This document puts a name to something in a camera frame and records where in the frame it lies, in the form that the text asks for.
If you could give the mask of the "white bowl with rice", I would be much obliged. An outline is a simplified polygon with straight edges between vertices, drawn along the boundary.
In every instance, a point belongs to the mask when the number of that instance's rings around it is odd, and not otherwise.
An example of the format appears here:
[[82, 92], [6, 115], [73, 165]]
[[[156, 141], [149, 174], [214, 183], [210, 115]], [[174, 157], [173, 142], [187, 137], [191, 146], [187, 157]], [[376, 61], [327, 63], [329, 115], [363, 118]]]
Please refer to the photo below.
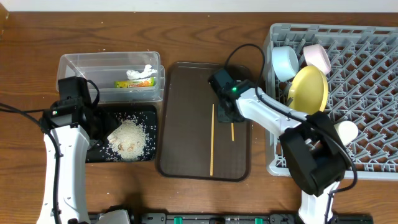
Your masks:
[[331, 71], [331, 63], [326, 50], [320, 45], [309, 45], [303, 48], [303, 55], [307, 65], [317, 67], [327, 75]]

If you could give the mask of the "small pale green cup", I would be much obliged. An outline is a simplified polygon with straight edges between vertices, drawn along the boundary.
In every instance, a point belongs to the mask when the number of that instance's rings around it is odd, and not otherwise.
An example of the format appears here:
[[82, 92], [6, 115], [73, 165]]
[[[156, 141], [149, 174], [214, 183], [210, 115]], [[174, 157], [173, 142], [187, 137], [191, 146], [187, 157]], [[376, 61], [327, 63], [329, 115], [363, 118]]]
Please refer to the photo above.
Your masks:
[[358, 136], [358, 127], [352, 121], [342, 121], [334, 125], [338, 136], [344, 146], [348, 145]]

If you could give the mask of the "wooden chopstick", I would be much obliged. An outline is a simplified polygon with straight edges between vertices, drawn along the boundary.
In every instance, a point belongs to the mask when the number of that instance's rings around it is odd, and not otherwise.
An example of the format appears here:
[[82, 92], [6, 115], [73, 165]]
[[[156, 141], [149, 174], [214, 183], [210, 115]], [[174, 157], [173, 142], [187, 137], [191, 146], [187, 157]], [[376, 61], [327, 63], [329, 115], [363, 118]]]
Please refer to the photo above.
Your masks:
[[214, 133], [215, 133], [215, 105], [212, 104], [212, 112], [211, 112], [211, 147], [210, 147], [210, 176], [213, 176]]
[[231, 140], [234, 141], [234, 123], [231, 123]]

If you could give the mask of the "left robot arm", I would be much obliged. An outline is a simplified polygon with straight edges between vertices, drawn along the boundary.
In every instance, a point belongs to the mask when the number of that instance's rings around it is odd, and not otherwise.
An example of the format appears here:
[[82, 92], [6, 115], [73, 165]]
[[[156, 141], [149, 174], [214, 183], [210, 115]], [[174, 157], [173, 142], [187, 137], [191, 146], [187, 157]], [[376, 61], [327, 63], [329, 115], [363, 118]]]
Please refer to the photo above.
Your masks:
[[85, 197], [85, 162], [89, 149], [120, 126], [98, 106], [91, 80], [58, 80], [60, 98], [39, 120], [47, 153], [44, 199], [38, 223], [89, 223]]

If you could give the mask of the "white tissue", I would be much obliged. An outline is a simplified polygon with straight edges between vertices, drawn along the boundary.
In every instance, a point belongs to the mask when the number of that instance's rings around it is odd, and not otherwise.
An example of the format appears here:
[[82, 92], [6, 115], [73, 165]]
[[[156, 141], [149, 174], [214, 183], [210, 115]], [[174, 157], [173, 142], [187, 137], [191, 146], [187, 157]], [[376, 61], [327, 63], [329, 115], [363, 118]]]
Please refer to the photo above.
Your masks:
[[145, 65], [142, 72], [137, 70], [128, 70], [126, 72], [126, 75], [129, 80], [138, 80], [150, 77], [154, 73], [157, 73], [157, 70], [153, 69], [151, 65], [147, 64]]

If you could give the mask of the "green snack wrapper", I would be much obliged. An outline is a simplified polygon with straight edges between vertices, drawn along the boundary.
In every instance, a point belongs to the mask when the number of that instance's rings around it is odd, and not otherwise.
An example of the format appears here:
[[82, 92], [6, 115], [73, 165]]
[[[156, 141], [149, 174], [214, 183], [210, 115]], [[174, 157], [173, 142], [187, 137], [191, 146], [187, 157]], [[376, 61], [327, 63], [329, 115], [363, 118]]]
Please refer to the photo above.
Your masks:
[[116, 81], [115, 88], [146, 88], [155, 86], [156, 80], [153, 77], [141, 78], [137, 80]]

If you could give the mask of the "light blue bowl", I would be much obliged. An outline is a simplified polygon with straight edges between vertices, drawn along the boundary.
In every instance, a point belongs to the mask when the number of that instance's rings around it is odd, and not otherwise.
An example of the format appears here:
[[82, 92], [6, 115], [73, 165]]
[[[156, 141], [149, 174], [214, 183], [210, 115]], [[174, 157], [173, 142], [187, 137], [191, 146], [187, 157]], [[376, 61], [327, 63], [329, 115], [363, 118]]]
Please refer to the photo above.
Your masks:
[[290, 80], [299, 71], [298, 58], [290, 46], [274, 47], [271, 59], [275, 75], [281, 82]]

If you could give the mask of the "pile of white rice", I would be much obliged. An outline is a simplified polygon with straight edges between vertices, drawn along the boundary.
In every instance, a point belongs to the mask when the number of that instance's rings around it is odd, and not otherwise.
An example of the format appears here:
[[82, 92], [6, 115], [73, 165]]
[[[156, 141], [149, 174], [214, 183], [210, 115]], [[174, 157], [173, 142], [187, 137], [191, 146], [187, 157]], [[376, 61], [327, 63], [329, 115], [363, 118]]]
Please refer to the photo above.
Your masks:
[[149, 161], [155, 156], [155, 136], [150, 133], [153, 126], [139, 121], [135, 115], [121, 119], [121, 125], [108, 137], [106, 149], [117, 161]]

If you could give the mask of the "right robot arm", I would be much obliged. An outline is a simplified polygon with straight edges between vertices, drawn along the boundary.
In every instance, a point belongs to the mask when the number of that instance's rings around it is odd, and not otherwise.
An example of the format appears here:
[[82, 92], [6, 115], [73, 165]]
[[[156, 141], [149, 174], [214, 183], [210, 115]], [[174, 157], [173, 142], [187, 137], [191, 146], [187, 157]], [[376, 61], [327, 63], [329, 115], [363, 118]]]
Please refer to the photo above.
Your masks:
[[290, 176], [302, 191], [300, 221], [330, 223], [334, 194], [350, 166], [330, 118], [292, 110], [223, 68], [208, 83], [231, 121], [250, 119], [279, 139]]

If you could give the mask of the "yellow round plate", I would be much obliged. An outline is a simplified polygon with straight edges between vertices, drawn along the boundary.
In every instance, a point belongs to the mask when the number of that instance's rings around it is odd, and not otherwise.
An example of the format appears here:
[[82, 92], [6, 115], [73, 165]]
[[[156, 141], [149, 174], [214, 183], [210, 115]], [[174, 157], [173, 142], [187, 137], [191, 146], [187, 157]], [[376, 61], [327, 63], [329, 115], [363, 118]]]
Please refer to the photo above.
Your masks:
[[289, 108], [307, 114], [324, 111], [328, 99], [325, 74], [313, 65], [301, 69], [288, 92]]

